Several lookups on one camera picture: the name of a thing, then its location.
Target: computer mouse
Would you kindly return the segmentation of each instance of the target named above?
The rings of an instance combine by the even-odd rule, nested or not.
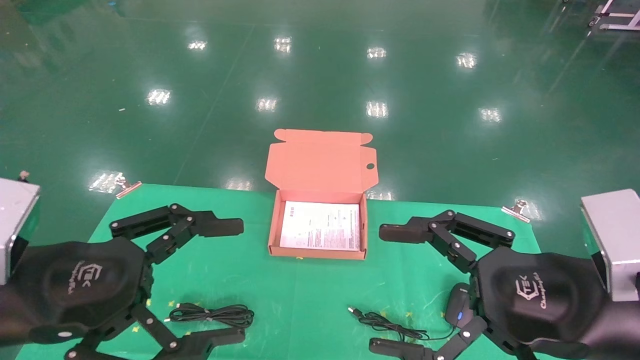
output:
[[[473,310],[469,309],[469,284],[459,282],[453,286],[449,295],[449,302],[444,313],[444,319],[454,327],[463,327],[474,316]]]

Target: instruction paper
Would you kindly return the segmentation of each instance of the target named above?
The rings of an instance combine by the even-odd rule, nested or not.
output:
[[[285,202],[281,247],[360,251],[360,205]]]

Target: green table cover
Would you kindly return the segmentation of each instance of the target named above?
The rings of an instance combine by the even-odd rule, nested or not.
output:
[[[359,324],[348,312],[348,306],[379,312],[408,327],[426,329],[432,337],[448,334],[451,328],[443,319],[448,294],[454,284],[466,282],[468,276],[459,273],[429,245],[381,241],[378,227],[382,223],[403,224],[411,216],[430,217],[453,209],[512,229],[516,234],[513,248],[517,251],[540,252],[531,226],[499,208],[370,200],[365,261],[273,257],[267,251],[273,201],[273,193],[144,184],[114,201],[89,241],[109,240],[108,224],[114,220],[173,202],[191,210],[211,209],[221,218],[242,218],[244,234],[194,238],[154,268],[156,281],[149,308],[158,318],[165,318],[180,302],[208,308],[242,303],[255,311],[255,322],[247,330],[244,343],[218,347],[211,359],[387,358],[369,352],[369,338],[396,340],[396,334],[375,332]],[[136,243],[144,247],[156,236],[140,238]],[[463,242],[479,256],[487,252],[478,244]],[[167,324],[178,336],[221,327],[209,322]],[[27,345],[17,359],[63,359],[77,342]],[[443,343],[426,344],[438,349]],[[131,360],[152,359],[159,349],[137,324],[99,347],[101,352]],[[458,359],[514,357],[481,336]]]

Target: box flap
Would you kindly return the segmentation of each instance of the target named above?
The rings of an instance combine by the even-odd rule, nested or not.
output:
[[[281,190],[364,193],[378,183],[368,133],[277,129],[264,177]]]

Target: orange cardboard box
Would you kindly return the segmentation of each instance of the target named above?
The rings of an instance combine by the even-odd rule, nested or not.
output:
[[[364,192],[378,183],[378,165],[376,149],[362,145],[369,143],[373,135],[295,129],[277,129],[274,135],[283,142],[271,144],[264,175],[278,187],[269,232],[269,253],[364,260],[367,256],[367,198]],[[281,247],[286,201],[359,204],[359,251]]]

